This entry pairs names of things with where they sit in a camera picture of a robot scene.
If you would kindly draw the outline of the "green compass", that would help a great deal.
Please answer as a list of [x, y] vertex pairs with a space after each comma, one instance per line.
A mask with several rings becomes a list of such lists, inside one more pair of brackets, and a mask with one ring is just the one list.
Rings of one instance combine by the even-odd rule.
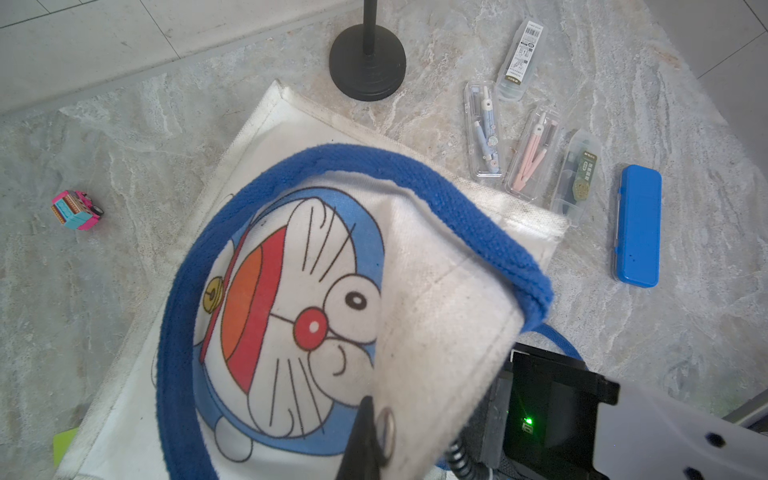
[[591, 132], [579, 129], [570, 138], [550, 209], [573, 227], [579, 225], [587, 209], [602, 157], [602, 142]]

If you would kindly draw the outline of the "white canvas Doraemon bag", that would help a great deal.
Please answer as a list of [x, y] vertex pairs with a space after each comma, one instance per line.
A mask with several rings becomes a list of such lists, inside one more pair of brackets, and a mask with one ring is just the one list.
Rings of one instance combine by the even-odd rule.
[[443, 450], [552, 302], [568, 221], [274, 82], [59, 479], [332, 479], [362, 402], [384, 479]]

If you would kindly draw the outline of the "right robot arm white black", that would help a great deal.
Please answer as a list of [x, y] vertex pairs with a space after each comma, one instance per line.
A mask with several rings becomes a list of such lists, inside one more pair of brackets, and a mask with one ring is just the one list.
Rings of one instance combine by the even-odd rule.
[[764, 479], [766, 405], [729, 419], [525, 344], [448, 447], [458, 479]]

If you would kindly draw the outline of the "blue compass set box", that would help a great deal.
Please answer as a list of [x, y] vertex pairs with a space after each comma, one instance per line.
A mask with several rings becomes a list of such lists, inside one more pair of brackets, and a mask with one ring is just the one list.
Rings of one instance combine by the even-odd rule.
[[659, 282], [662, 176], [629, 165], [621, 174], [614, 273], [623, 283], [652, 288]]

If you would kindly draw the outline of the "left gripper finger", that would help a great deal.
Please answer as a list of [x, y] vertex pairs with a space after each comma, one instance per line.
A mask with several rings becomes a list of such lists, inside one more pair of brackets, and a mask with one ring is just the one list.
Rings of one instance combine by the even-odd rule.
[[379, 480], [384, 462], [377, 440], [374, 406], [371, 396], [365, 396], [351, 429], [336, 480]]

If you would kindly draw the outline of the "pink compass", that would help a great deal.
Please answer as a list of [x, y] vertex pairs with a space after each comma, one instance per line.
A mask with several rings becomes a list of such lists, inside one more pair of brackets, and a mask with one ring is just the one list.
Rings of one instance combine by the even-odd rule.
[[542, 199], [561, 127], [560, 114], [552, 107], [537, 106], [531, 112], [504, 178], [503, 186], [508, 193], [527, 202]]

